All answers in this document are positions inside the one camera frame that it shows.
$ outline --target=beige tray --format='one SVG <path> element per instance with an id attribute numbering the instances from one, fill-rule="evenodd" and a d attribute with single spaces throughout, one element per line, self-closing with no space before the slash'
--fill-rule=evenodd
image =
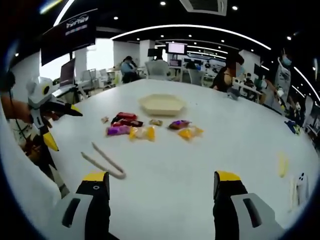
<path id="1" fill-rule="evenodd" d="M 150 115 L 175 116 L 186 106 L 186 102 L 170 94 L 151 94 L 138 101 Z"/>

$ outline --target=yellow object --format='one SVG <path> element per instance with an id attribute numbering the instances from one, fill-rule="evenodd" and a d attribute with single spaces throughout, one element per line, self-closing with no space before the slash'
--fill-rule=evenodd
<path id="1" fill-rule="evenodd" d="M 56 152 L 59 151 L 56 141 L 54 140 L 50 132 L 47 132 L 43 135 L 43 141 L 45 145 L 47 145 L 52 150 Z"/>
<path id="2" fill-rule="evenodd" d="M 71 109 L 77 111 L 78 113 L 81 113 L 80 110 L 73 104 L 71 105 Z"/>
<path id="3" fill-rule="evenodd" d="M 105 171 L 89 173 L 82 179 L 82 181 L 102 182 L 104 180 L 105 173 Z"/>
<path id="4" fill-rule="evenodd" d="M 48 84 L 43 86 L 43 88 L 42 88 L 42 94 L 43 94 L 43 95 L 46 95 L 46 94 L 48 93 L 48 92 L 45 93 L 45 90 L 46 90 L 47 87 L 49 87 Z"/>
<path id="5" fill-rule="evenodd" d="M 232 172 L 216 171 L 219 175 L 220 181 L 241 181 L 240 177 Z"/>
<path id="6" fill-rule="evenodd" d="M 204 131 L 196 126 L 191 126 L 182 129 L 181 131 L 178 132 L 178 135 L 184 138 L 185 140 L 190 140 L 194 138 L 195 136 L 201 135 Z"/>
<path id="7" fill-rule="evenodd" d="M 149 127 L 131 127 L 129 133 L 129 139 L 147 139 L 149 141 L 155 141 L 155 128 L 153 126 Z"/>
<path id="8" fill-rule="evenodd" d="M 278 162 L 278 174 L 280 178 L 283 178 L 288 170 L 288 158 L 283 154 L 278 154 L 279 162 Z"/>

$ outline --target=black shirt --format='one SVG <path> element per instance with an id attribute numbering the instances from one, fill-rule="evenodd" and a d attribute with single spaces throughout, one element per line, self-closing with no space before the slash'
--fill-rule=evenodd
<path id="1" fill-rule="evenodd" d="M 228 85 L 225 82 L 225 71 L 227 70 L 226 67 L 221 68 L 217 76 L 213 79 L 213 84 L 210 88 L 214 88 L 215 86 L 218 88 L 218 91 L 226 93 L 228 88 L 232 86 L 232 84 Z"/>

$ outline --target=snack package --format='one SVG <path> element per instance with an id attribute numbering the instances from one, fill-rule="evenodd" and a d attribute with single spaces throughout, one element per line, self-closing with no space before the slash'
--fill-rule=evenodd
<path id="1" fill-rule="evenodd" d="M 151 119 L 149 121 L 149 124 L 151 125 L 157 125 L 157 126 L 162 126 L 163 122 L 161 120 L 157 120 L 157 119 Z"/>
<path id="2" fill-rule="evenodd" d="M 108 121 L 109 121 L 109 118 L 108 118 L 107 116 L 101 118 L 101 122 L 102 122 L 103 124 L 105 124 L 105 123 L 108 122 Z"/>
<path id="3" fill-rule="evenodd" d="M 153 126 L 148 127 L 131 127 L 129 133 L 129 139 L 147 139 L 151 142 L 155 141 L 155 128 Z"/>
<path id="4" fill-rule="evenodd" d="M 178 132 L 178 135 L 185 140 L 191 140 L 196 136 L 200 136 L 204 131 L 196 126 L 190 126 Z"/>
<path id="5" fill-rule="evenodd" d="M 186 120 L 178 120 L 178 121 L 173 121 L 168 128 L 169 129 L 174 129 L 174 130 L 179 130 L 179 129 L 184 129 L 189 126 L 191 122 L 186 121 Z"/>
<path id="6" fill-rule="evenodd" d="M 121 119 L 130 119 L 130 120 L 137 120 L 138 118 L 138 116 L 135 115 L 134 113 L 122 112 L 122 111 L 119 112 L 116 116 Z"/>
<path id="7" fill-rule="evenodd" d="M 105 131 L 107 136 L 115 136 L 115 135 L 122 135 L 122 134 L 129 134 L 130 127 L 129 126 L 110 126 L 106 128 Z"/>
<path id="8" fill-rule="evenodd" d="M 144 123 L 142 121 L 138 120 L 130 120 L 130 119 L 121 119 L 119 121 L 116 121 L 112 123 L 112 127 L 119 127 L 119 126 L 130 126 L 130 127 L 142 127 Z"/>

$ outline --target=computer monitor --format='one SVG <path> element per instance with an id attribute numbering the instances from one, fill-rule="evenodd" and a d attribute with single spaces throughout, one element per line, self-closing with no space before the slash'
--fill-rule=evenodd
<path id="1" fill-rule="evenodd" d="M 162 56 L 161 48 L 149 48 L 148 49 L 148 57 L 159 57 Z"/>
<path id="2" fill-rule="evenodd" d="M 169 65 L 172 67 L 181 67 L 182 61 L 178 59 L 171 59 Z"/>
<path id="3" fill-rule="evenodd" d="M 187 45 L 184 43 L 168 42 L 165 50 L 167 54 L 187 55 Z"/>
<path id="4" fill-rule="evenodd" d="M 76 62 L 76 59 L 73 58 L 61 67 L 60 87 L 69 85 L 69 84 L 74 84 L 75 62 Z"/>

